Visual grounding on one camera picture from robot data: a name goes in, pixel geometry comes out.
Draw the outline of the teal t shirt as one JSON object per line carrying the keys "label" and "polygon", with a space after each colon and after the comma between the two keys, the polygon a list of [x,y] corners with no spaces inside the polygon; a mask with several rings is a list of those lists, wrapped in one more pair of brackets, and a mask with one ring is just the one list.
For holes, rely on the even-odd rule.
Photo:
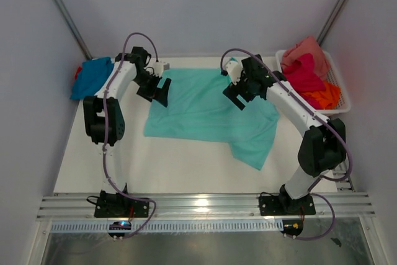
{"label": "teal t shirt", "polygon": [[239,110],[224,94],[230,84],[216,69],[172,68],[168,105],[154,102],[146,137],[228,143],[233,157],[260,170],[272,149],[280,118],[275,106],[255,98]]}

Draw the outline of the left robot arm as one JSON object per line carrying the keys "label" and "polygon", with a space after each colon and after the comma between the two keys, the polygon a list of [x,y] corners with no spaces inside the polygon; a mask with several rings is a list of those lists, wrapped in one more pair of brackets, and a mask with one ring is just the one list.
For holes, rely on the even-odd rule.
{"label": "left robot arm", "polygon": [[97,195],[94,212],[97,218],[147,218],[149,198],[135,197],[128,192],[127,175],[122,165],[120,142],[126,131],[121,99],[130,83],[138,86],[137,95],[162,106],[168,105],[171,79],[163,78],[170,66],[151,61],[143,47],[131,53],[119,53],[110,59],[113,70],[104,85],[83,100],[86,135],[97,146],[102,157],[103,185]]}

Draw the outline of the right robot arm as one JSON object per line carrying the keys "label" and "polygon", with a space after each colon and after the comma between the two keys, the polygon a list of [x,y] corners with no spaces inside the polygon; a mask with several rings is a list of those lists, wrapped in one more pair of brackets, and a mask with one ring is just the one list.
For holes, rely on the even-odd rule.
{"label": "right robot arm", "polygon": [[281,110],[302,136],[299,167],[280,187],[278,206],[283,215],[293,215],[311,203],[310,190],[325,174],[346,159],[346,126],[317,113],[279,71],[270,71],[260,55],[221,62],[221,74],[231,80],[223,94],[240,110],[260,97]]}

